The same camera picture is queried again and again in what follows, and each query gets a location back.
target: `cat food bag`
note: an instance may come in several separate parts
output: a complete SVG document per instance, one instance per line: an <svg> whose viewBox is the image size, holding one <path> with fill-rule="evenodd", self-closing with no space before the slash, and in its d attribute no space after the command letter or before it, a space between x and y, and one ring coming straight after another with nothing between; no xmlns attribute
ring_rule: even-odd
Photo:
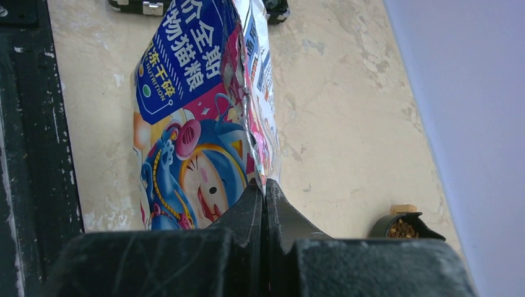
<svg viewBox="0 0 525 297"><path fill-rule="evenodd" d="M250 179L279 180L265 15L262 0L174 0L132 73L147 229L205 228Z"/></svg>

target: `floor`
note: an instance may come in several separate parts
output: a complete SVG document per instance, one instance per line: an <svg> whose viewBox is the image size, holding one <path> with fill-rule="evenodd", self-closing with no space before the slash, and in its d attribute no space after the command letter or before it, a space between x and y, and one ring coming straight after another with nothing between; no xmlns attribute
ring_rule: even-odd
<svg viewBox="0 0 525 297"><path fill-rule="evenodd" d="M128 77L160 19L106 0L49 7L85 229L141 229ZM459 251L382 2L291 7L269 28L287 198L338 238L365 237L391 205L414 204Z"/></svg>

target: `bag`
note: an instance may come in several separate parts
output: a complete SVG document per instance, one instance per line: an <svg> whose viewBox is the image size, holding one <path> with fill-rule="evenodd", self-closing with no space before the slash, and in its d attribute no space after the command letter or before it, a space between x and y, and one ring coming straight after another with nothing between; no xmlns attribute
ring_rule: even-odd
<svg viewBox="0 0 525 297"><path fill-rule="evenodd" d="M255 178L280 178L261 0L173 1L132 74L141 214L205 228Z"/></svg>

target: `cartoon character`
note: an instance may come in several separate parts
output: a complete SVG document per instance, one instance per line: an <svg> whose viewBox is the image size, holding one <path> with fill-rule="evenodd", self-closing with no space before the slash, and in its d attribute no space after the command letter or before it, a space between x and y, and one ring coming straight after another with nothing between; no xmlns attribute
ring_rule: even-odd
<svg viewBox="0 0 525 297"><path fill-rule="evenodd" d="M224 94L215 96L224 98ZM190 119L181 125L173 121L162 139L174 141L175 154L170 171L178 176L200 228L216 221L240 197L246 187L246 162L243 161L246 136L242 126L228 123L228 110L218 120Z"/></svg>
<svg viewBox="0 0 525 297"><path fill-rule="evenodd" d="M198 227L193 209L170 173L174 150L171 139L159 139L142 164L141 180L148 198L152 230Z"/></svg>

